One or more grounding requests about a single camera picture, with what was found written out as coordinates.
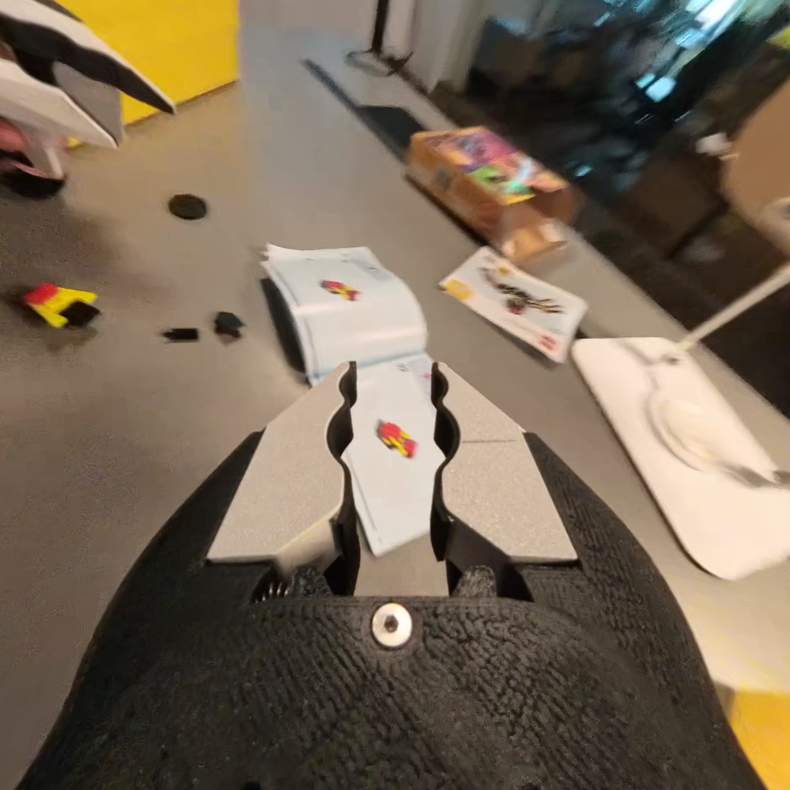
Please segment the orange cardboard lego box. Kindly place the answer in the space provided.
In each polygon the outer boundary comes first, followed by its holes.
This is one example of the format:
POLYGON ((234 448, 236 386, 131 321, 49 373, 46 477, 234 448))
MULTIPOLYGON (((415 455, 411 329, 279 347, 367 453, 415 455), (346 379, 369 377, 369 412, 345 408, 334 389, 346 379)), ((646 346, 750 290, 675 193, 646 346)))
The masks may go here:
POLYGON ((483 126, 415 133, 406 174, 522 269, 567 247, 580 206, 563 177, 483 126))

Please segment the open instruction booklet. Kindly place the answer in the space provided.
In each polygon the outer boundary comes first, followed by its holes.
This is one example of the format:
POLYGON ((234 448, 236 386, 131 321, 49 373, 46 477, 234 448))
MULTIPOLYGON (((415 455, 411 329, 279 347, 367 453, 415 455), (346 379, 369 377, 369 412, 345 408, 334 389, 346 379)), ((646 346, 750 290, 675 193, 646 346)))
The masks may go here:
POLYGON ((352 439, 342 460, 371 553, 426 536, 444 455, 435 442, 433 362, 417 298, 366 247, 269 244, 262 266, 291 315, 310 385, 341 363, 355 364, 352 439))

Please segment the red yellow lego model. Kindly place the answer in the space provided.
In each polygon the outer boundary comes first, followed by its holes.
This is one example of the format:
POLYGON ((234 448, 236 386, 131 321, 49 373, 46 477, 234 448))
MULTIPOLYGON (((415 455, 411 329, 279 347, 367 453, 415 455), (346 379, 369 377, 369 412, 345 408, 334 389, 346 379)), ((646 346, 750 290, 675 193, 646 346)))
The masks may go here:
POLYGON ((101 315, 97 294, 44 283, 24 294, 22 304, 55 329, 81 329, 101 315))

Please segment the yellow plastic bin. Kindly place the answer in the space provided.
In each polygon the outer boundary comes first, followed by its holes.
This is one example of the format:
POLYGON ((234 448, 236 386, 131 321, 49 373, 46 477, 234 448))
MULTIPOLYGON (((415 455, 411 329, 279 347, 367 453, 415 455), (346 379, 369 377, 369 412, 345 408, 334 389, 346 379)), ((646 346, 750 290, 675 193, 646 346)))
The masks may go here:
POLYGON ((63 1, 180 105, 239 78, 238 1, 63 1))

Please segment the wooden book stand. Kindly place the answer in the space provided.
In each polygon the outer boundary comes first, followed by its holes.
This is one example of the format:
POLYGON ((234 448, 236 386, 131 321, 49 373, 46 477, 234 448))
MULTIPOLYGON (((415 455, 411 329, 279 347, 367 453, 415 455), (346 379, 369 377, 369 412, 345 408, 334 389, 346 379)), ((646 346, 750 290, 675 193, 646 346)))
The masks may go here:
POLYGON ((781 469, 690 356, 788 285, 788 264, 682 340, 578 341, 572 358, 686 554, 729 581, 789 555, 781 469))

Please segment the white instruction leaflet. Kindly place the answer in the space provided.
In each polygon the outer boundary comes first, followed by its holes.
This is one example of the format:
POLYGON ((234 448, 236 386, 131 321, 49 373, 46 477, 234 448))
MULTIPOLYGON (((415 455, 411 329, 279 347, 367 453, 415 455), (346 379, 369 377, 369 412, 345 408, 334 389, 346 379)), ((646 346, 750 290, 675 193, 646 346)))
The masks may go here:
POLYGON ((439 287, 554 363, 566 362, 588 310, 582 298, 522 272, 489 247, 475 252, 439 287))

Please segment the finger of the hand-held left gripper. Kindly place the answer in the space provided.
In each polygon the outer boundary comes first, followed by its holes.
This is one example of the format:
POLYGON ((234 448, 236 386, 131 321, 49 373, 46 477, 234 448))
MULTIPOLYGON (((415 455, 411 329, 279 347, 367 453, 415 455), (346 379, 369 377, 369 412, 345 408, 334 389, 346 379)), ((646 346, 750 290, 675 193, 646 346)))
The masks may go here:
POLYGON ((164 93, 56 2, 2 1, 1 36, 23 71, 45 84, 58 86, 54 66, 60 64, 159 112, 174 113, 164 93))
POLYGON ((124 137, 122 102, 116 88, 54 64, 54 84, 1 61, 1 116, 22 129, 116 149, 124 137))

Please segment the black light stand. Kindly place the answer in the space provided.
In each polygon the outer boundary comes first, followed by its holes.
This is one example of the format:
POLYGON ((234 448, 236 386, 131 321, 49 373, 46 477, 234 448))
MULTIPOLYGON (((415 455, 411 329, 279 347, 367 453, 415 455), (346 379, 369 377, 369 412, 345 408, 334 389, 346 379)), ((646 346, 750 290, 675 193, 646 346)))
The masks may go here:
POLYGON ((399 74, 413 55, 415 23, 416 2, 377 1, 369 45, 349 51, 345 63, 375 77, 399 74))

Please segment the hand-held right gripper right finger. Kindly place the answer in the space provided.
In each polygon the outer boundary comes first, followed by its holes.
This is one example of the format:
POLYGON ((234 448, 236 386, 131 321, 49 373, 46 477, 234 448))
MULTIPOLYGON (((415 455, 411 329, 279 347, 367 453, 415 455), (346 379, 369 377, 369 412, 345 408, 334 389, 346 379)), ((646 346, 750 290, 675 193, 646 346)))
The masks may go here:
POLYGON ((578 553, 524 429, 443 362, 431 370, 434 478, 430 542, 450 594, 481 569, 499 596, 528 596, 523 567, 565 568, 578 553))

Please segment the person's left hand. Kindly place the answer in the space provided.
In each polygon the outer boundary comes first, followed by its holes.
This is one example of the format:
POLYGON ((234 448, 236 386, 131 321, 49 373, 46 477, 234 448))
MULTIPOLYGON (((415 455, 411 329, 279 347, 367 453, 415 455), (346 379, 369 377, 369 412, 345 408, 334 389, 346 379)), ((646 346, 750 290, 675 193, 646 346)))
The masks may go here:
POLYGON ((1 118, 1 162, 31 163, 28 150, 30 141, 15 124, 1 118))

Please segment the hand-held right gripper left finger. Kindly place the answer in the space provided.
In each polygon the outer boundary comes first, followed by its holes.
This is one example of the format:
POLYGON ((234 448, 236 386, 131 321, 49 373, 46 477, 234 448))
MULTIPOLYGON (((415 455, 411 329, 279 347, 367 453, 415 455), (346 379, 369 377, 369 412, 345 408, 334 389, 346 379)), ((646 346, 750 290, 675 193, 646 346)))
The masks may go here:
POLYGON ((336 594, 353 594, 361 549, 343 455, 353 438, 356 385, 356 363, 343 362, 263 429, 208 564, 265 564, 282 582, 313 567, 329 575, 336 594))

